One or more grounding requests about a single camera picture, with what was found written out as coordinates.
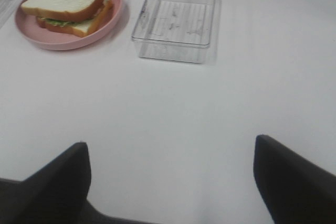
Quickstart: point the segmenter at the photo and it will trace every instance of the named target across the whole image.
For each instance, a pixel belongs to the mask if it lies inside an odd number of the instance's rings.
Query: pink plate
[[[109,10],[99,29],[87,37],[55,33],[40,28],[36,24],[35,16],[26,15],[20,8],[15,13],[15,23],[24,37],[37,47],[48,50],[70,50],[91,44],[104,37],[118,22],[121,16],[122,0],[112,0],[113,8]]]

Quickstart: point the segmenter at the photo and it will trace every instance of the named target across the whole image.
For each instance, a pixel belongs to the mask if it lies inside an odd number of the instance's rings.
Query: bread crust
[[[99,25],[106,17],[108,10],[112,7],[112,1],[108,0],[102,8],[102,11],[94,18],[91,26],[89,27],[87,33],[83,32],[82,30],[76,29],[75,26],[66,25],[64,27],[61,26],[53,26],[52,24],[45,22],[40,17],[36,17],[36,22],[41,28],[46,28],[49,31],[54,31],[56,33],[64,33],[64,34],[73,34],[77,37],[85,37],[88,36],[95,31],[98,30]]]
[[[34,15],[39,17],[51,18],[62,21],[82,22],[88,18],[91,18],[102,5],[104,0],[94,0],[91,5],[79,12],[56,12],[52,10],[29,8],[21,6],[21,9],[28,15]]]

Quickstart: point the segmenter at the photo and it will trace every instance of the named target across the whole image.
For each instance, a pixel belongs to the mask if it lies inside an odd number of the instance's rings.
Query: white bread slice
[[[106,17],[108,10],[112,7],[111,0],[104,0],[104,4],[98,10],[98,14],[92,18],[79,23],[67,23],[64,26],[59,26],[49,22],[48,19],[36,17],[37,24],[42,28],[47,28],[49,31],[57,33],[73,34],[78,37],[88,36],[98,30],[99,25]]]
[[[81,22],[96,13],[103,0],[27,0],[21,4],[28,15]]]

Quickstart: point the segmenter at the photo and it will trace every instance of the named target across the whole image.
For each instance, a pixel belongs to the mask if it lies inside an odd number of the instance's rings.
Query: plastic container
[[[202,63],[215,0],[145,0],[132,33],[139,56]]]

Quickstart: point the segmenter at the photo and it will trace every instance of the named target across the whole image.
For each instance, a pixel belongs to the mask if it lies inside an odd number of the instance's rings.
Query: white table
[[[138,58],[143,0],[124,1],[113,32],[78,50],[34,47],[13,15],[0,30],[0,177],[85,141],[103,213],[250,224],[272,222],[256,135],[336,174],[335,0],[220,0],[217,57],[202,65]]]

